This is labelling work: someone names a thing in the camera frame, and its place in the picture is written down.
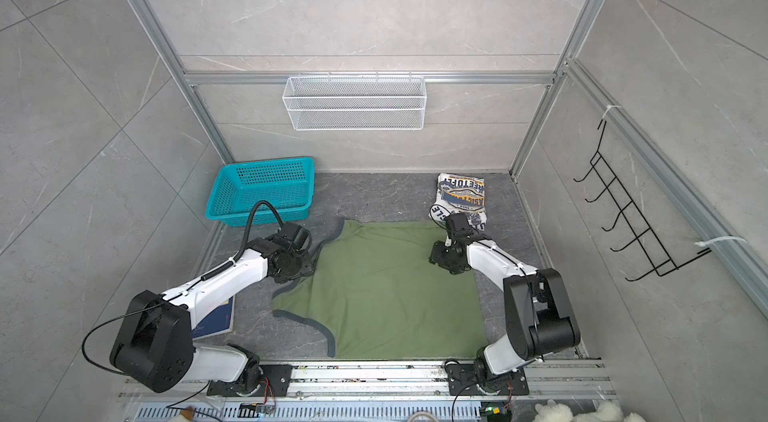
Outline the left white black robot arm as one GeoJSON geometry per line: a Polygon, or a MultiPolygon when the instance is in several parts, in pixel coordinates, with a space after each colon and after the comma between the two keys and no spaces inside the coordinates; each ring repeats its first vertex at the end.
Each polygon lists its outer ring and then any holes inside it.
{"type": "Polygon", "coordinates": [[[266,278],[292,282],[311,275],[316,258],[306,228],[285,222],[265,238],[241,240],[226,261],[162,293],[145,290],[130,301],[109,355],[117,371],[156,393],[206,380],[250,395],[261,385],[259,357],[240,346],[194,342],[193,330],[223,303],[266,278]]]}

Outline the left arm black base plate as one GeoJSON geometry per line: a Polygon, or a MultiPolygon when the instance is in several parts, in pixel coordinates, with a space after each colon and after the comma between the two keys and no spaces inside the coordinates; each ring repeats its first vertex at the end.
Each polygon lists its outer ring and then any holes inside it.
{"type": "Polygon", "coordinates": [[[291,382],[293,366],[266,364],[247,367],[234,382],[213,381],[206,394],[223,397],[285,397],[291,382]]]}

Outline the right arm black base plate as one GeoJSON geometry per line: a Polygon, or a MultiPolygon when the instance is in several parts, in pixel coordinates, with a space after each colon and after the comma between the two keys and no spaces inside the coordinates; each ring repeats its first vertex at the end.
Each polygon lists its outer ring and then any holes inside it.
{"type": "Polygon", "coordinates": [[[503,375],[481,375],[474,363],[443,363],[451,396],[527,396],[530,389],[523,369],[503,375]]]}

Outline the green camouflage tank top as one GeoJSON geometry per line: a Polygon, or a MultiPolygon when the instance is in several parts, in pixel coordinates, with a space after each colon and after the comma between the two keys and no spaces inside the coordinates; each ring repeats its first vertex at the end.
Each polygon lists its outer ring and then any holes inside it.
{"type": "Polygon", "coordinates": [[[428,221],[346,220],[315,273],[273,296],[343,360],[470,358],[487,342],[475,277],[430,263],[444,230],[428,221]]]}

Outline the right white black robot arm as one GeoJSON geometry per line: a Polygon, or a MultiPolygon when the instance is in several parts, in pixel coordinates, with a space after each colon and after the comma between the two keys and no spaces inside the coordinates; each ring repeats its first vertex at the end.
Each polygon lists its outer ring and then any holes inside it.
{"type": "Polygon", "coordinates": [[[446,239],[433,245],[429,261],[453,275],[478,271],[504,295],[505,334],[474,361],[479,387],[495,391],[529,363],[580,344],[575,311],[557,270],[518,260],[473,227],[464,213],[447,216],[443,227],[446,239]]]}

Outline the white tank top navy trim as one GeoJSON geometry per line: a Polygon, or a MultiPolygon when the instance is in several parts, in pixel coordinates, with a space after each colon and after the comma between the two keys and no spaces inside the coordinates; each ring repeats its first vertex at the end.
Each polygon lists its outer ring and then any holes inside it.
{"type": "Polygon", "coordinates": [[[430,218],[444,225],[454,213],[467,215],[469,224],[484,231],[487,223],[486,187],[483,178],[440,173],[437,178],[436,200],[430,207],[430,218]]]}

